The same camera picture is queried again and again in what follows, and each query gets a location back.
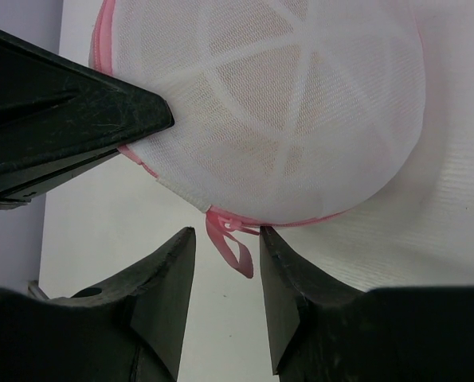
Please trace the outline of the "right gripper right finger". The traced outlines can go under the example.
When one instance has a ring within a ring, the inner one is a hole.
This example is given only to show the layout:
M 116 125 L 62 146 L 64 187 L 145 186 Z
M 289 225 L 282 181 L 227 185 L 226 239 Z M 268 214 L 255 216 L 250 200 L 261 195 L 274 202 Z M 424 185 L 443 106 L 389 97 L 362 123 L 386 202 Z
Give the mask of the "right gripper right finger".
M 273 228 L 260 232 L 272 370 L 278 376 L 371 376 L 371 297 L 322 271 Z

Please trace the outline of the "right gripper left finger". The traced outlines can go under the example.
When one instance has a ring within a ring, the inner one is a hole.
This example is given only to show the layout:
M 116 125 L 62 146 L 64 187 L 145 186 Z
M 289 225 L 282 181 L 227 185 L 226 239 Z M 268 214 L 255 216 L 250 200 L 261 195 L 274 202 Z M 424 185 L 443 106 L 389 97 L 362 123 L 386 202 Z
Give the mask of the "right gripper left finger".
M 183 228 L 150 255 L 62 303 L 109 318 L 117 345 L 111 364 L 127 361 L 130 381 L 176 381 L 194 279 L 196 234 Z

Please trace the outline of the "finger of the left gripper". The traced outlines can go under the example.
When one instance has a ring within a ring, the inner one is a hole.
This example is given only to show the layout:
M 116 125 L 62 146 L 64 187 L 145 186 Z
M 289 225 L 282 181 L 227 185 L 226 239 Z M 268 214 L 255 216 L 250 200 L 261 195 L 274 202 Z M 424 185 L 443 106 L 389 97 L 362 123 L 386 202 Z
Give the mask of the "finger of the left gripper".
M 27 205 L 173 124 L 161 96 L 0 30 L 0 210 Z

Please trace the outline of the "pink zipper pull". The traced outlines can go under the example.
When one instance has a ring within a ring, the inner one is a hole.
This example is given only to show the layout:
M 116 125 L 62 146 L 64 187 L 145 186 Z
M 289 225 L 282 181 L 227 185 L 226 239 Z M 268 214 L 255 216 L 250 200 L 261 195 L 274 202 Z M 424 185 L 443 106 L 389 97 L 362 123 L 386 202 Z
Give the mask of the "pink zipper pull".
M 238 219 L 223 216 L 212 210 L 206 213 L 205 223 L 206 233 L 224 261 L 235 271 L 251 279 L 254 276 L 251 252 L 233 233 L 242 232 L 258 236 L 259 232 L 247 227 Z

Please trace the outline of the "white mesh laundry bag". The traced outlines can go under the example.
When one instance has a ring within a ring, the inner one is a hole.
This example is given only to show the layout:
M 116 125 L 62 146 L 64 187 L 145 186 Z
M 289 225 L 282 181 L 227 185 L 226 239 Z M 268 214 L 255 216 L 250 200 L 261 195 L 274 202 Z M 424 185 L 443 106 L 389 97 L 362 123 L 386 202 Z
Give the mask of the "white mesh laundry bag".
M 105 1 L 96 70 L 174 125 L 120 147 L 359 284 L 474 284 L 474 1 Z

